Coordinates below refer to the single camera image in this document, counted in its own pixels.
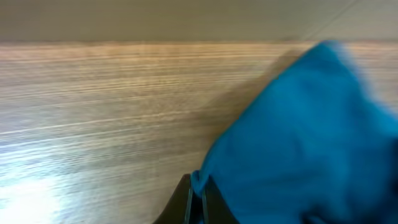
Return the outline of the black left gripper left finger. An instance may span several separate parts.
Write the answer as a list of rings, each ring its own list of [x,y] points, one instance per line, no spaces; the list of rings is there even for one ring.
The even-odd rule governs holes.
[[[190,174],[184,174],[154,224],[189,224],[191,205]]]

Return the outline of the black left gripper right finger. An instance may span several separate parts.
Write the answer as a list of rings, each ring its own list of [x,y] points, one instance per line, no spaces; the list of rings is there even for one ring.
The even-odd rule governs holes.
[[[204,224],[238,224],[224,201],[220,190],[210,177],[202,192]]]

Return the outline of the blue polo shirt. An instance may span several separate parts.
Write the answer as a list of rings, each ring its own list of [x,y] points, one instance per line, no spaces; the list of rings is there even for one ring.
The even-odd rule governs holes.
[[[321,42],[263,89],[192,174],[241,223],[396,223],[397,118],[341,45]]]

